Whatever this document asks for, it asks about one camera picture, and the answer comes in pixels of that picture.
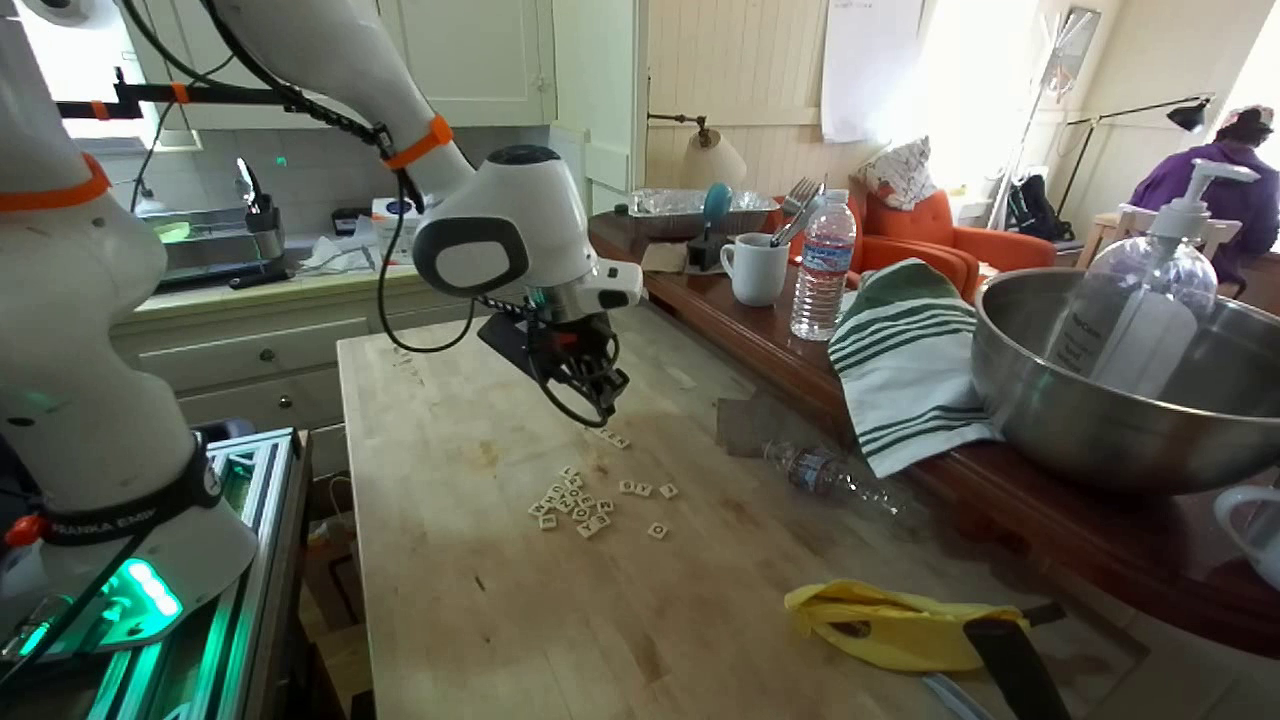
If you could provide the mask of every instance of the white mug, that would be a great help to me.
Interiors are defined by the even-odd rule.
[[[773,233],[746,233],[719,248],[719,267],[730,271],[734,300],[763,308],[786,294],[788,248]]]
[[[1259,517],[1241,524],[1236,508],[1246,503],[1278,503],[1278,508],[1259,508]],[[1241,543],[1256,578],[1280,588],[1280,489],[1253,489],[1253,483],[1229,489],[1214,501],[1214,513],[1225,524],[1225,532]]]

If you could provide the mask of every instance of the kitchen cabinet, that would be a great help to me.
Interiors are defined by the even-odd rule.
[[[156,35],[193,67],[219,67],[215,82],[260,88],[228,59],[205,0],[141,0]],[[379,13],[413,82],[455,130],[549,124],[558,107],[551,7],[549,0],[364,0]],[[131,29],[148,82],[180,82]],[[322,130],[311,118],[243,103],[188,103],[193,130]]]
[[[253,429],[311,429],[311,475],[348,469],[337,391],[337,342],[379,332],[373,271],[298,276],[249,294],[198,289],[152,297],[117,324],[117,347],[171,386],[193,429],[249,421]],[[394,330],[466,317],[466,300],[394,267]]]

